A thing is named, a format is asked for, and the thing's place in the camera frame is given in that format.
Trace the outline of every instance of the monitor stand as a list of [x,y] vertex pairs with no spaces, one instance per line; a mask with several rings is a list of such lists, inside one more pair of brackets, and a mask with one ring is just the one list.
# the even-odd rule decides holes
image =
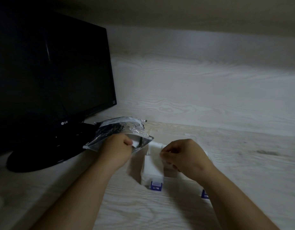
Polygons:
[[17,173],[41,170],[66,161],[85,149],[95,137],[97,127],[70,123],[25,143],[8,157],[7,169]]

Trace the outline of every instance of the plastic bag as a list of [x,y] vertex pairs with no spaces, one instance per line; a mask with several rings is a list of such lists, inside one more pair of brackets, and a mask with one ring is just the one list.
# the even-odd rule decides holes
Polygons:
[[145,132],[143,125],[145,122],[146,120],[143,121],[138,118],[126,116],[95,123],[98,127],[95,138],[83,146],[83,148],[98,151],[108,136],[124,133],[133,140],[133,152],[137,152],[154,139],[154,137],[149,136]]

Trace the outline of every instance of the black monitor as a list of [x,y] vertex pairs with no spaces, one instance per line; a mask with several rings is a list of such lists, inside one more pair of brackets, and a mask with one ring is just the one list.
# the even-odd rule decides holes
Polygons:
[[[16,160],[32,160],[29,164],[39,160],[36,155],[51,160],[51,148],[43,154],[37,148],[29,155],[25,152],[51,144],[38,144],[41,139],[52,141],[59,135],[68,141],[67,132],[89,131],[80,142],[82,148],[95,128],[79,123],[113,105],[116,96],[105,28],[51,11],[0,4],[0,153],[15,150]],[[37,167],[78,153],[63,152]]]

